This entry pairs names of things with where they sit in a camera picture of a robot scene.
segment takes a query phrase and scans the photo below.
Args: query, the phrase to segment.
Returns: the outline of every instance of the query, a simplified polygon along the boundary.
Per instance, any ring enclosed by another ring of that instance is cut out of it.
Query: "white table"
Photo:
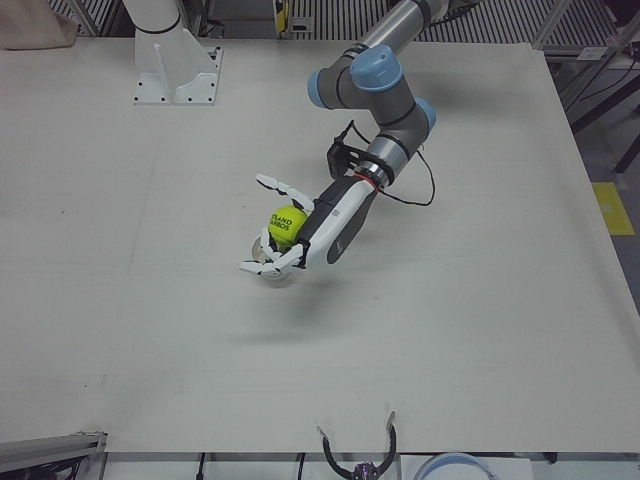
[[[640,451],[640,321],[543,57],[413,44],[431,208],[377,199],[324,272],[237,268],[319,194],[344,43],[227,41],[215,107],[143,107],[129,40],[0,52],[0,441],[111,451]],[[412,162],[393,191],[424,198]]]

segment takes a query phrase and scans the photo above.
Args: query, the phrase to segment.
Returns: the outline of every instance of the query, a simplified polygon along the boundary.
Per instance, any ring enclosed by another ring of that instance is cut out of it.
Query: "black wire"
[[[455,12],[448,13],[445,17],[442,18],[442,20],[437,20],[437,21],[431,23],[429,25],[429,28],[434,27],[436,25],[442,25],[443,23],[453,22],[454,20],[457,20],[458,18],[463,17],[464,15],[469,13],[471,10],[473,10],[477,6],[478,6],[478,4],[468,5],[468,6],[465,6],[465,7],[460,7]]]
[[[298,465],[298,480],[302,480],[302,467],[304,467],[304,459],[306,456],[306,453],[300,454],[300,464]]]
[[[634,60],[633,62],[631,62],[631,65],[629,65],[629,68],[627,68],[627,71],[624,72],[624,75],[622,77],[620,77],[616,82],[612,83],[608,87],[605,87],[605,88],[602,88],[602,89],[598,90],[597,92],[590,93],[586,97],[582,97],[580,99],[580,101],[586,100],[587,98],[595,97],[596,95],[598,95],[598,94],[600,94],[602,92],[605,92],[605,91],[609,90],[610,88],[613,88],[616,85],[618,85],[620,82],[622,82],[625,78],[627,78],[629,76],[629,74],[631,73],[631,70],[633,70],[633,67],[635,67],[636,62],[637,62],[637,60]]]
[[[422,153],[420,153],[420,151],[416,151],[416,153],[420,157],[420,160],[422,160],[422,163],[424,163],[425,167],[427,167],[427,170],[429,170],[429,177],[431,178],[431,197],[429,198],[429,200],[426,202],[412,202],[409,200],[403,200],[402,198],[396,197],[395,195],[391,195],[390,193],[385,192],[382,188],[380,189],[380,193],[385,197],[389,197],[400,203],[404,203],[405,205],[418,205],[419,207],[428,207],[433,203],[433,200],[436,198],[436,180],[433,176],[433,170],[431,170],[431,167],[429,166],[427,161],[424,159],[424,156],[422,155]]]
[[[196,480],[203,480],[204,475],[203,475],[203,470],[204,470],[204,457],[205,457],[206,453],[202,452],[200,454],[200,466],[198,467],[198,473],[196,474]]]
[[[360,133],[360,130],[358,130],[358,127],[356,127],[356,124],[353,120],[349,122],[349,126],[345,131],[349,131],[349,129],[353,129],[355,134],[358,135],[358,137],[360,137],[360,139],[366,144],[371,143],[362,133]],[[433,170],[431,170],[431,166],[427,163],[422,153],[419,150],[416,150],[416,153],[418,154],[418,156],[420,157],[420,160],[422,160],[422,163],[424,163],[425,167],[427,167],[427,170],[429,171],[429,177],[431,179],[431,198],[429,198],[427,202],[412,202],[409,200],[403,200],[402,198],[396,197],[395,195],[391,195],[390,193],[385,192],[384,189],[382,188],[380,188],[379,192],[385,197],[389,197],[392,200],[396,200],[397,202],[404,203],[405,205],[418,205],[419,207],[428,207],[433,203],[433,200],[436,197],[436,180],[435,180],[435,177],[433,176]]]
[[[367,137],[365,137],[364,135],[362,135],[362,133],[360,133],[360,130],[358,130],[358,127],[356,127],[356,124],[353,120],[351,120],[351,122],[349,123],[349,127],[347,128],[353,129],[355,134],[358,135],[358,137],[360,137],[360,140],[362,140],[367,145],[371,143],[371,141]]]

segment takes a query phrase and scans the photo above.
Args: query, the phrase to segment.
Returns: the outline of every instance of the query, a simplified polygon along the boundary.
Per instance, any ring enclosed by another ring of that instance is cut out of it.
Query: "metal grating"
[[[434,25],[416,40],[531,42],[553,4],[554,0],[487,0],[461,18]],[[386,0],[295,0],[291,16],[311,18],[313,31],[296,32],[291,38],[355,41],[387,10]],[[615,34],[616,30],[599,0],[574,0],[546,44],[579,51],[585,46],[609,46]]]
[[[96,25],[97,31],[104,33],[107,19],[117,0],[78,0],[78,2],[84,5],[91,20],[93,20],[93,23]],[[82,20],[76,18],[75,12],[67,0],[49,0],[49,5],[54,12],[78,22],[80,24],[80,35],[85,37],[90,35],[90,32],[83,25]]]

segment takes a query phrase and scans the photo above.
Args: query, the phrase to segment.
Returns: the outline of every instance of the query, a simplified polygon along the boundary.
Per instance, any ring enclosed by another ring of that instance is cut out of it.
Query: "robotic arm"
[[[393,184],[435,125],[435,111],[425,100],[414,98],[396,54],[429,26],[432,13],[441,16],[448,9],[449,0],[401,0],[333,65],[311,75],[307,92],[314,105],[368,109],[380,131],[366,151],[341,142],[348,129],[336,138],[328,153],[334,182],[315,200],[275,179],[258,176],[261,185],[288,196],[310,215],[295,244],[286,249],[279,249],[268,229],[263,229],[254,260],[243,262],[242,270],[279,278],[294,268],[333,264],[344,253],[377,193]]]

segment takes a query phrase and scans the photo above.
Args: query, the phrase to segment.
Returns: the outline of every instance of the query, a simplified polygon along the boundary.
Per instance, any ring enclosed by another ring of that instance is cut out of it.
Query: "yellow tennis ball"
[[[303,210],[293,205],[287,205],[271,215],[267,228],[278,246],[287,248],[296,243],[298,231],[306,221],[307,214]]]

